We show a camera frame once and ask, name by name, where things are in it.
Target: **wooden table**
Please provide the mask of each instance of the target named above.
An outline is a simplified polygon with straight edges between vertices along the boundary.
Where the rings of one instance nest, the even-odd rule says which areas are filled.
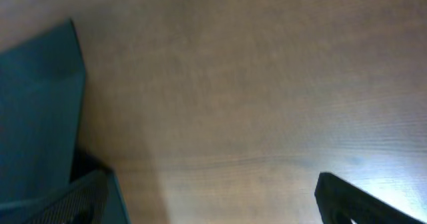
[[[79,139],[133,223],[320,223],[332,171],[427,221],[427,0],[1,0],[0,47],[72,16]]]

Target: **wooden surface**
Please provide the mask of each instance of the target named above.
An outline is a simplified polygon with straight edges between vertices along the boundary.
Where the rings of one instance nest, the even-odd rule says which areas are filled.
[[[427,0],[0,0],[0,48],[69,16],[133,223],[320,223],[320,171],[427,221]]]

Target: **wood grain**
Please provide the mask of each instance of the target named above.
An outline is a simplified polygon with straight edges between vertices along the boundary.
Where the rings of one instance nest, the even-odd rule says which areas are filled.
[[[68,16],[133,223],[320,223],[320,171],[427,221],[427,0],[0,0],[0,48]]]

